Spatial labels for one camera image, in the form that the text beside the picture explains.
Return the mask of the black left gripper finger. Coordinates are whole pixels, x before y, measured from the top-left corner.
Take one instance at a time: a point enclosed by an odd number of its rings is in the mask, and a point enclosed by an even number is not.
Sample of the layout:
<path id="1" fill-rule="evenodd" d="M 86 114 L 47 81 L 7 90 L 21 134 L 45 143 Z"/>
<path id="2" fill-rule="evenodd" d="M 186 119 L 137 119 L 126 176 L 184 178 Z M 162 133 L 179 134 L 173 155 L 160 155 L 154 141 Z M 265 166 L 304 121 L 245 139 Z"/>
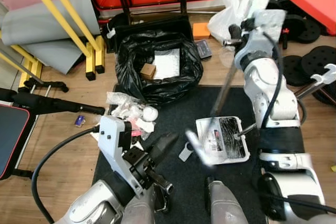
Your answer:
<path id="1" fill-rule="evenodd" d="M 173 147 L 171 148 L 170 152 L 164 157 L 164 158 L 154 158 L 153 159 L 153 167 L 157 167 L 159 164 L 161 164 L 161 162 L 166 159 L 166 157 L 168 157 L 168 155 L 170 155 L 170 153 L 172 152 L 172 149 L 174 148 L 175 144 L 173 145 Z"/>
<path id="2" fill-rule="evenodd" d="M 165 133 L 160 135 L 149 147 L 151 158 L 164 158 L 179 139 L 177 133 Z"/>

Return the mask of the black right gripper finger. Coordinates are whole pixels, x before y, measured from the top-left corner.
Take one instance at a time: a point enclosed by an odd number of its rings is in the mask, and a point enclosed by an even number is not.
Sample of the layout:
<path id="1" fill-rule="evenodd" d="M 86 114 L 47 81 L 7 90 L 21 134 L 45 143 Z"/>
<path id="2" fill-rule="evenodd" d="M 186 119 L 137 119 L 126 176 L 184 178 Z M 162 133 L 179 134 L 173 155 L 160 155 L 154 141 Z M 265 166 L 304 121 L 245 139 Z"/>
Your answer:
<path id="1" fill-rule="evenodd" d="M 242 29 L 239 25 L 232 24 L 228 27 L 229 39 L 224 39 L 225 47 L 238 47 L 243 42 Z"/>

